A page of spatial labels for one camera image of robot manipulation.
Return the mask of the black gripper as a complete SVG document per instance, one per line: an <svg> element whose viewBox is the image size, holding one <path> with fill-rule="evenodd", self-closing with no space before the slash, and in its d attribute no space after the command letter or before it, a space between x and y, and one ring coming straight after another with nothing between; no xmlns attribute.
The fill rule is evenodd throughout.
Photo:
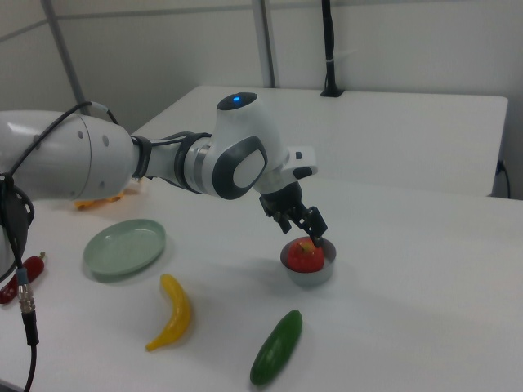
<svg viewBox="0 0 523 392"><path fill-rule="evenodd" d="M306 208L302 203L302 187L297 181L282 189L259 198L265 214L272 218L284 234L288 233L294 223L304 229L315 246L322 246L323 235L328 226L317 207Z"/></svg>

